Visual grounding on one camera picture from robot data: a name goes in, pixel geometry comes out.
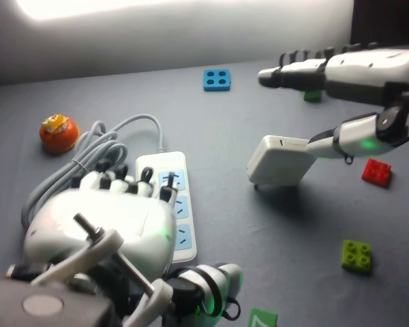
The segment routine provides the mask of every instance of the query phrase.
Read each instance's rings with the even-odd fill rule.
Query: orange toy
[[[79,128],[75,122],[63,114],[48,117],[40,128],[42,146],[51,153],[71,150],[79,136]]]

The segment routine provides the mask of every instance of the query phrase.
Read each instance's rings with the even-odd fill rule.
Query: power strip
[[[168,174],[175,173],[174,185],[178,189],[175,205],[177,235],[172,261],[190,261],[197,254],[197,246],[185,155],[182,152],[168,152],[139,157],[136,160],[136,180],[139,180],[142,170],[146,167],[153,168],[153,176],[150,180],[155,187],[153,197],[159,194],[164,182],[168,181]]]

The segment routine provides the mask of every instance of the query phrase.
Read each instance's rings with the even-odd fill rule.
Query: green light
[[[374,143],[373,141],[370,140],[364,140],[361,142],[361,146],[364,149],[374,149],[377,147],[376,143]]]

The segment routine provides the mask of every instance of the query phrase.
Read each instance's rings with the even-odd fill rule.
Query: round orange object
[[[60,124],[59,128],[55,127],[55,130],[53,131],[48,131],[48,126],[46,126],[44,123],[40,128],[42,146],[46,149],[46,151],[51,153],[63,153],[71,150],[74,145],[76,145],[79,136],[80,131],[75,122],[66,117],[64,122]]]

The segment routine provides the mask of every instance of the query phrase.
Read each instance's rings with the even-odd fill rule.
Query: gray circular button
[[[51,295],[32,295],[26,298],[22,307],[34,317],[50,317],[62,312],[62,300]]]

